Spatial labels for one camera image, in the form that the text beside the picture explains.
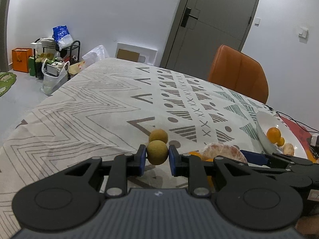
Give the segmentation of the person's right hand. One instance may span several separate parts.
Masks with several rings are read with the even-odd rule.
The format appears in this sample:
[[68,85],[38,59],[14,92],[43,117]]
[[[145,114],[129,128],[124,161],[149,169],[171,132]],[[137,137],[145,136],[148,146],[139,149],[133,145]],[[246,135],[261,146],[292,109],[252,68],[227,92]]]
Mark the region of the person's right hand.
[[302,217],[298,220],[296,230],[305,236],[315,236],[319,235],[319,216],[308,216]]

